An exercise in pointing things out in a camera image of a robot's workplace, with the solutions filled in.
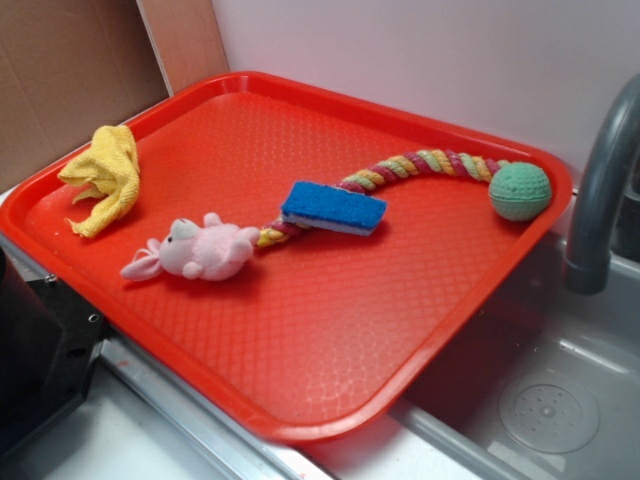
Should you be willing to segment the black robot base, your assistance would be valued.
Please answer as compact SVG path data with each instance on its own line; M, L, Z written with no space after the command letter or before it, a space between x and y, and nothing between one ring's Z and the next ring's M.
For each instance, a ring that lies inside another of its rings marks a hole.
M56 277L26 281L1 254L1 458L78 408L104 338L103 314Z

